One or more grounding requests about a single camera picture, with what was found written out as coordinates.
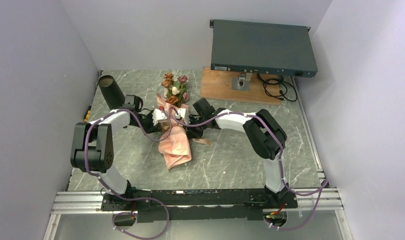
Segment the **wooden board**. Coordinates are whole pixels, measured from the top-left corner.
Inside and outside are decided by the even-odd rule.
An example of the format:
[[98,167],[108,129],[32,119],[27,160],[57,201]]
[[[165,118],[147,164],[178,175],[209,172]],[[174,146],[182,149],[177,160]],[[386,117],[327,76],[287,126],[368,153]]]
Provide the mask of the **wooden board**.
[[[238,77],[238,72],[210,70],[205,67],[202,73],[201,98],[227,100],[257,104],[281,105],[281,101],[267,96],[263,83],[253,73],[249,81],[249,91],[232,90],[232,77]],[[263,79],[277,78],[276,75],[261,74]],[[278,85],[268,85],[267,90],[274,96],[279,95]]]

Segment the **black cylinder cup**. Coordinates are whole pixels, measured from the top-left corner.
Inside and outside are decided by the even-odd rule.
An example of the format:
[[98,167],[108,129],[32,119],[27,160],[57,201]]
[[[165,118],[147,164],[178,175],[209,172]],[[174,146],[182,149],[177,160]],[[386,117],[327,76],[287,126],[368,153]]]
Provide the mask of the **black cylinder cup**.
[[104,75],[98,80],[99,88],[110,110],[118,109],[125,103],[125,95],[111,75]]

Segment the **pink tulip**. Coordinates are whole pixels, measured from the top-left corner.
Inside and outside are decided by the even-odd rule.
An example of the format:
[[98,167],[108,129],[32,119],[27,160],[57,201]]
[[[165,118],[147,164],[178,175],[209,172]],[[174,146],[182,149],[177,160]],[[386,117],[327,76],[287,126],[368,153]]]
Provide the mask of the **pink tulip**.
[[189,94],[187,91],[182,94],[182,98],[184,102],[187,102],[189,100]]
[[185,75],[182,75],[182,76],[178,77],[177,80],[179,81],[179,83],[183,84],[188,81],[188,77]]

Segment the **flower bouquet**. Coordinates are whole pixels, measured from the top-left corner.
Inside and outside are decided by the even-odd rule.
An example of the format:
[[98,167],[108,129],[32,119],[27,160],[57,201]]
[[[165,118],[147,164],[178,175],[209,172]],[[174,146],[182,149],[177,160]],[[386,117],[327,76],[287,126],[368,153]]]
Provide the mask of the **flower bouquet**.
[[[170,108],[185,108],[189,111],[189,106],[184,104],[189,100],[186,87],[187,81],[188,77],[185,75],[174,80],[174,75],[171,72],[166,73],[161,83],[164,87],[164,97],[159,93],[157,94],[158,107],[164,108],[167,113],[169,113]],[[191,148],[185,129],[173,119],[169,119],[169,121],[171,122],[170,135],[161,141],[158,146],[158,151],[164,155],[167,169],[184,164],[192,159]],[[164,138],[168,134],[168,129],[169,124],[165,122],[162,125],[162,130],[166,132],[161,138]]]

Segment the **pink wrapping paper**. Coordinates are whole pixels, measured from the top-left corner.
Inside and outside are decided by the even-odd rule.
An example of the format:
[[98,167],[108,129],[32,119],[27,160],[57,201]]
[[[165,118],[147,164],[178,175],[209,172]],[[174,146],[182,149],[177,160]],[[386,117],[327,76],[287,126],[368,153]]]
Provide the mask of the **pink wrapping paper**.
[[[176,106],[166,103],[166,99],[157,94],[157,103],[168,113],[170,108],[178,109]],[[189,110],[189,106],[182,104],[181,108]],[[185,129],[176,121],[170,119],[172,128],[170,135],[158,145],[158,151],[164,155],[167,169],[189,162],[191,160],[191,148]],[[164,138],[168,132],[165,132],[161,138]]]

